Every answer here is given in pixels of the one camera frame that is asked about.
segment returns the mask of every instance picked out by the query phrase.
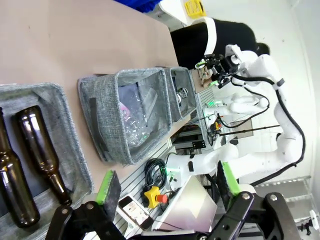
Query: white wall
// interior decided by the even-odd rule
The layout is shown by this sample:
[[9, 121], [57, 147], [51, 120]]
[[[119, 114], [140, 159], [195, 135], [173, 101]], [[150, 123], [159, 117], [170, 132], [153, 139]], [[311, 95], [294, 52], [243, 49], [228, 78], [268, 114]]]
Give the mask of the white wall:
[[[314, 95], [316, 100], [316, 112], [318, 123], [320, 122], [320, 1], [319, 0], [290, 0], [291, 11], [296, 17], [299, 29], [305, 43], [305, 51], [308, 57], [310, 73], [313, 81]], [[312, 184], [312, 193], [318, 210], [320, 209], [320, 129], [317, 131], [317, 146], [315, 150], [315, 166]]]
[[[291, 112], [304, 131], [307, 145], [304, 161], [298, 167], [283, 173], [277, 178], [278, 180], [311, 175], [314, 162], [313, 150], [316, 142], [315, 129], [310, 127], [316, 126], [313, 83], [308, 72], [308, 60], [301, 34], [291, 10], [291, 2], [288, 1], [202, 0], [208, 16], [249, 25], [253, 29], [257, 41], [270, 46], [271, 56], [277, 62], [286, 81]], [[275, 93], [268, 84], [263, 85], [261, 89], [270, 99], [271, 108], [252, 120], [254, 128], [277, 124], [273, 114], [273, 108], [277, 102]], [[274, 128], [256, 131], [254, 136], [240, 139], [240, 154], [274, 150], [277, 132]], [[246, 177], [243, 181], [252, 182], [261, 177], [261, 175], [255, 174]]]

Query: beige tabletop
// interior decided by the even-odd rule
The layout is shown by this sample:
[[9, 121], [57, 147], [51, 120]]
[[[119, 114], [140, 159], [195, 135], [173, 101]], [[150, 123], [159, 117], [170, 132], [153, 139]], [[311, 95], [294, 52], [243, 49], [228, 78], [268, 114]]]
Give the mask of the beige tabletop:
[[[164, 24], [111, 0], [0, 0], [0, 84], [63, 86], [96, 189], [106, 171], [81, 110], [77, 80], [128, 68], [178, 66]], [[175, 123], [172, 135], [190, 117]]]

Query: gray fabric tray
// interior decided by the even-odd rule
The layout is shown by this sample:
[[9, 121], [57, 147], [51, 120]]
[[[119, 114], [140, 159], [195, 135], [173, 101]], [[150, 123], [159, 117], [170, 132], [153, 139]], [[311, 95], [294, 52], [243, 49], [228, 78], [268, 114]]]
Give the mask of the gray fabric tray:
[[[150, 136], [139, 147], [129, 148], [120, 112], [118, 86], [135, 83], [141, 95], [153, 88], [157, 100], [149, 119], [153, 126]], [[102, 161], [137, 164], [172, 128], [163, 68], [127, 69], [116, 74], [82, 78], [78, 81], [78, 92], [86, 123]], [[96, 109], [96, 117], [93, 117], [93, 109]]]
[[29, 228], [18, 228], [10, 213], [2, 206], [0, 217], [1, 240], [34, 240], [44, 239], [56, 208], [59, 206], [57, 198], [44, 180], [35, 172], [32, 163], [25, 155], [24, 146], [20, 143], [20, 136], [14, 131], [11, 117], [34, 105], [39, 105], [43, 114], [53, 146], [59, 157], [59, 170], [65, 186], [70, 190], [72, 207], [77, 208], [83, 198], [92, 193], [94, 186], [87, 163], [80, 147], [76, 129], [71, 117], [67, 98], [62, 87], [54, 83], [35, 85], [1, 85], [0, 107], [13, 150], [18, 154], [27, 183], [31, 190], [35, 204], [40, 212], [40, 221]]
[[[196, 95], [192, 86], [193, 79], [190, 71], [185, 67], [165, 68], [165, 75], [168, 86], [172, 121], [178, 122], [197, 108]], [[175, 77], [177, 90], [180, 88], [185, 88], [188, 90], [188, 97], [181, 100], [181, 106], [179, 106], [177, 100], [173, 77]]]

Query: plastic bag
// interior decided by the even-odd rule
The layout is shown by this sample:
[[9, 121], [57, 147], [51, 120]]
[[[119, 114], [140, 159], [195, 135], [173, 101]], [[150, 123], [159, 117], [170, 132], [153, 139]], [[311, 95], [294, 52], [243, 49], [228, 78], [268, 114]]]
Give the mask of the plastic bag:
[[146, 94], [141, 95], [136, 84], [119, 87], [121, 117], [130, 148], [142, 145], [153, 130], [149, 119], [158, 95], [152, 88], [143, 92]]

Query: blue container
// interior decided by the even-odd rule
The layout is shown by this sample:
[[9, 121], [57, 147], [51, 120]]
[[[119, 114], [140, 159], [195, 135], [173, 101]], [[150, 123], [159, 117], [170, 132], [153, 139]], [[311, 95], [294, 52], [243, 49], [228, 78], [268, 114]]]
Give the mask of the blue container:
[[141, 13], [148, 13], [155, 9], [161, 0], [115, 0]]

